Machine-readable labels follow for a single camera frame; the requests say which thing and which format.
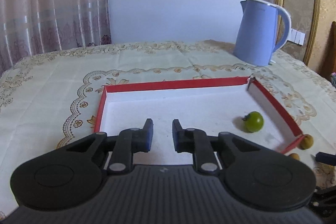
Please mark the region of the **brown longan fruit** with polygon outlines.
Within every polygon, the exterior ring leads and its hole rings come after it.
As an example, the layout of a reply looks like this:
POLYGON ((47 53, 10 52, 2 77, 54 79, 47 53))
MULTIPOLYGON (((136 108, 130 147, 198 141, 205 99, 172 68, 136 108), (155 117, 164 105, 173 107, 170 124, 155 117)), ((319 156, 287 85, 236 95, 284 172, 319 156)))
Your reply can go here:
POLYGON ((310 149, 313 145, 314 145, 314 138, 311 135, 306 134, 302 138, 299 144, 299 147, 300 149, 306 150, 306 149, 310 149))
POLYGON ((288 156, 291 157, 292 159, 300 161, 300 156, 297 153, 291 153, 288 156))

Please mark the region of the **red shallow cardboard box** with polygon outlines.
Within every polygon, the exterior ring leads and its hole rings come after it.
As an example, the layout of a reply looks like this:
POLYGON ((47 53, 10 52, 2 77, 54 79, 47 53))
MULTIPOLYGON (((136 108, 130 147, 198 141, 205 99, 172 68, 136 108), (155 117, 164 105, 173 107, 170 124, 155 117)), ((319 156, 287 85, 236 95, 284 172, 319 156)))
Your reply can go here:
POLYGON ((154 124, 149 152, 138 152, 136 164, 191 164, 189 153, 177 153, 173 120, 210 136, 230 132, 280 153, 297 147, 303 132, 284 107, 253 77, 177 80, 106 86, 98 107, 95 131, 109 136, 128 128, 154 124), (264 118, 258 132, 248 132, 243 118, 252 111, 264 118))

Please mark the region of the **green tomato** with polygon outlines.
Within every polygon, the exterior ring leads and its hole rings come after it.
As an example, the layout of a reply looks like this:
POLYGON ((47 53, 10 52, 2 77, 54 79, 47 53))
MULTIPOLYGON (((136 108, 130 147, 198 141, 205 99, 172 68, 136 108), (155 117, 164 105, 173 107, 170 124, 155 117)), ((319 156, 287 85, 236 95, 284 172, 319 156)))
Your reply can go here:
POLYGON ((248 132, 258 132, 264 126, 264 118, 259 112, 252 111, 244 116, 243 123, 248 132))

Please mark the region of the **cream floral tablecloth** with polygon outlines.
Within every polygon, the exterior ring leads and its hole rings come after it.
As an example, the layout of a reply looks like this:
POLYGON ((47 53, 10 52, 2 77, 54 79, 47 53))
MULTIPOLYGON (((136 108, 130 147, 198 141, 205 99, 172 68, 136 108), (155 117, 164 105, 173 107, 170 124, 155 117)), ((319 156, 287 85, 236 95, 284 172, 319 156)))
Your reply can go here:
POLYGON ((314 145, 300 152, 321 188, 335 168, 318 152, 335 153, 335 88, 283 50, 267 67, 237 59, 234 45, 207 40, 75 48, 19 60, 1 75, 1 218, 17 208, 10 176, 17 166, 93 131, 106 85, 255 76, 314 145))

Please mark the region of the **wooden chair back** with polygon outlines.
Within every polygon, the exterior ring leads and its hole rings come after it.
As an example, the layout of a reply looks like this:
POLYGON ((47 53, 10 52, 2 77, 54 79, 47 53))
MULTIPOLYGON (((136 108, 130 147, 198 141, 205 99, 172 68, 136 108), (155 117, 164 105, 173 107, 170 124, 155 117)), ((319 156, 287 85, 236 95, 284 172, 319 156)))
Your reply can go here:
POLYGON ((330 80, 332 73, 335 73, 335 21, 331 24, 321 76, 330 80))

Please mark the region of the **blue electric kettle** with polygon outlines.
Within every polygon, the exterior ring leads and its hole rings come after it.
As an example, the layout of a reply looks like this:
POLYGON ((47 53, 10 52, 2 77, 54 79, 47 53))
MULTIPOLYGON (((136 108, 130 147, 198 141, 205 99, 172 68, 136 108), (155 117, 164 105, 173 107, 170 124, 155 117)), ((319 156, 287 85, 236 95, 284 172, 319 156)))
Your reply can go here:
POLYGON ((287 42, 291 16, 283 7, 263 0, 240 2, 243 11, 234 55, 255 66, 269 65, 273 53, 287 42))

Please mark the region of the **pink patterned curtain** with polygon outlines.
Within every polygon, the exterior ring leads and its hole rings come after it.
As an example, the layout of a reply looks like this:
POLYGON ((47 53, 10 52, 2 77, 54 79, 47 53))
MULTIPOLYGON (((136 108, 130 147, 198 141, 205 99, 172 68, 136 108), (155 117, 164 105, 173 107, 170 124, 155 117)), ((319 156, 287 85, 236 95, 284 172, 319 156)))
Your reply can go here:
POLYGON ((111 43, 108 0, 1 0, 1 71, 27 56, 111 43))

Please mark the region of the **white wall switch panel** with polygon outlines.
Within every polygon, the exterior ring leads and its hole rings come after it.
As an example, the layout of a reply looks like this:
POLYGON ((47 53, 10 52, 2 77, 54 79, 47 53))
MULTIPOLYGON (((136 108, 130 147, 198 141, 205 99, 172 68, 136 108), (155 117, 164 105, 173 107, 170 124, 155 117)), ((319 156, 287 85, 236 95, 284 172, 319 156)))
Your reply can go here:
POLYGON ((303 46, 305 41, 305 33, 292 28, 290 30, 288 41, 303 46))

